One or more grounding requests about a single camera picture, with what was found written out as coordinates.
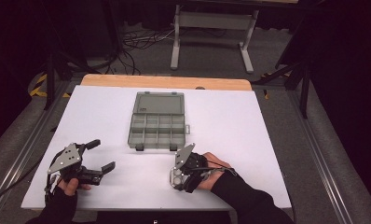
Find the robotic hand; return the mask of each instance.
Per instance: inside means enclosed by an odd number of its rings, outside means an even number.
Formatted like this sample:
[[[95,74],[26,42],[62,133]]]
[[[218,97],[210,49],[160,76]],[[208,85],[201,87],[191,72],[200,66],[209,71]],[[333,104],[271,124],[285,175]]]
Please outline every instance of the robotic hand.
[[[193,143],[176,152],[174,167],[170,171],[172,187],[192,193],[199,183],[209,178],[213,172],[229,170],[236,175],[233,169],[208,167],[208,161],[204,156],[192,152],[194,146]]]
[[[69,182],[72,178],[78,179],[78,184],[89,184],[99,186],[104,175],[114,170],[116,163],[114,161],[102,167],[101,171],[88,170],[82,166],[82,155],[85,149],[92,149],[101,144],[99,139],[93,140],[87,144],[72,143],[64,150],[55,155],[48,169],[46,192],[46,203],[49,203],[52,197],[51,186],[55,178],[51,179],[51,174],[59,171],[64,181]]]

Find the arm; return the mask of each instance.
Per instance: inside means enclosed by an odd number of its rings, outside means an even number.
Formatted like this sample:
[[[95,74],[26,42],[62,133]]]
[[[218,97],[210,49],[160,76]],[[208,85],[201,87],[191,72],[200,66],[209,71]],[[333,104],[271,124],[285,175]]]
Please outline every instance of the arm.
[[[231,166],[219,160],[212,153],[204,154],[209,167]],[[273,203],[272,197],[264,191],[253,189],[242,178],[229,172],[215,172],[199,184],[200,189],[208,189],[231,205],[242,223],[293,223],[280,208]]]
[[[60,181],[55,187],[52,201],[43,209],[39,217],[26,224],[70,224],[76,212],[78,180],[71,179],[69,183]]]

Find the hand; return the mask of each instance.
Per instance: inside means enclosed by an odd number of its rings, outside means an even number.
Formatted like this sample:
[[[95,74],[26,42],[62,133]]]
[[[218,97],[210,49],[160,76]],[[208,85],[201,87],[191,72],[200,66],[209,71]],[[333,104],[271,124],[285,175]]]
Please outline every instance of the hand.
[[[216,156],[214,156],[214,154],[210,152],[203,154],[203,156],[208,161],[208,167],[221,168],[225,166],[226,168],[231,168],[231,166],[227,162],[221,161]],[[200,184],[198,185],[198,189],[211,190],[215,182],[218,180],[218,178],[220,178],[222,174],[223,172],[221,171],[216,171],[212,173],[207,180],[200,182]]]
[[[57,186],[63,189],[64,194],[67,196],[73,196],[76,194],[78,179],[72,178],[68,183],[66,183],[62,178],[59,178]],[[90,190],[90,185],[82,184],[81,188],[84,190]]]

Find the gray plastic box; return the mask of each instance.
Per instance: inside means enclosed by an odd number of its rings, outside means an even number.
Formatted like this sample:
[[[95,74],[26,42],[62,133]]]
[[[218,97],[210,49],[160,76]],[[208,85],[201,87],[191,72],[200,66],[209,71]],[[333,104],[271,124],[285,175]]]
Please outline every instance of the gray plastic box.
[[[137,151],[146,148],[167,148],[176,151],[182,148],[186,144],[184,94],[138,92],[128,144]]]

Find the floor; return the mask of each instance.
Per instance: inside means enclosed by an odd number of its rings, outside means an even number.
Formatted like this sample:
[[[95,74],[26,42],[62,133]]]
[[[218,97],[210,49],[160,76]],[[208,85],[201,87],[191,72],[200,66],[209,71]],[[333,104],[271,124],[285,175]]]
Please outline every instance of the floor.
[[[127,31],[139,28],[128,27]],[[244,33],[222,30],[184,30],[181,35],[179,68],[170,69],[172,56],[172,34],[146,49],[126,47],[130,56],[120,55],[102,73],[129,74],[139,71],[149,76],[174,77],[225,77],[258,80],[264,73],[275,71],[275,64],[291,35],[285,31],[256,29],[252,36],[249,54],[254,73],[244,71],[237,44]],[[130,40],[129,34],[124,40]],[[102,60],[89,61],[93,66]],[[71,92],[79,84],[83,73],[75,73],[70,82],[57,81],[57,92]],[[337,138],[329,118],[311,85],[308,101],[308,119],[299,115],[297,102],[299,90],[286,91],[282,77],[267,86],[253,86],[258,103],[267,124],[272,145],[283,172],[284,182],[293,202],[297,223],[371,223],[371,197],[352,167],[346,151]],[[10,128],[0,139],[0,189],[8,179],[23,175],[44,154],[55,127],[61,120],[69,97],[58,97],[55,105],[44,110],[46,98],[34,96]],[[20,152],[29,151],[27,156]],[[21,209],[23,196],[33,178],[32,171],[19,185],[0,201],[0,223],[24,223],[38,215],[36,211]],[[79,211],[75,220],[93,220],[94,212]]]

